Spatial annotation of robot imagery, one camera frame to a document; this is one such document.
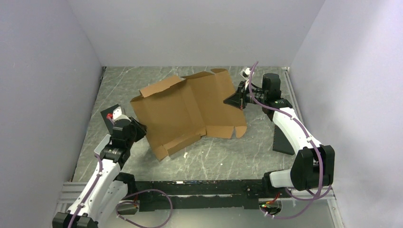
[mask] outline white wall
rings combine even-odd
[[[346,227],[403,227],[403,5],[325,1],[291,65],[310,131],[336,151]]]
[[[49,227],[101,65],[67,1],[0,5],[0,227]]]
[[[324,0],[68,0],[104,66],[289,66]]]

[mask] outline cardboard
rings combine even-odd
[[[224,104],[235,93],[226,69],[212,69],[179,78],[174,75],[140,90],[131,100],[157,159],[208,137],[230,139],[246,132],[243,111]]]

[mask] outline wall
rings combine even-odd
[[[291,65],[304,121],[336,151],[346,227],[403,227],[403,5],[325,1]]]
[[[104,66],[289,66],[324,0],[69,0]]]
[[[49,227],[102,69],[67,1],[0,5],[0,227]]]

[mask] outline table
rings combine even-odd
[[[243,78],[242,66],[156,66],[107,67],[104,73],[91,120],[77,162],[73,181],[86,182],[96,166],[94,149],[108,133],[100,111],[120,104],[128,116],[135,117],[130,100],[139,89],[172,75],[186,76],[212,68],[229,71],[234,86]],[[264,73],[280,75],[282,97],[295,106],[289,80],[281,67],[257,67],[254,84],[260,86]],[[244,110],[247,131],[240,139],[202,137],[201,140],[158,161],[146,138],[135,143],[123,172],[138,181],[233,180],[261,179],[268,171],[289,169],[295,156],[272,151],[274,124],[258,105]]]

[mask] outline brown cardboard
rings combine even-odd
[[[147,126],[147,140],[157,157],[164,157],[200,140],[203,135],[229,139],[246,132],[242,110],[224,104],[235,89],[226,69],[212,69],[166,78],[140,90],[131,100],[134,112]]]

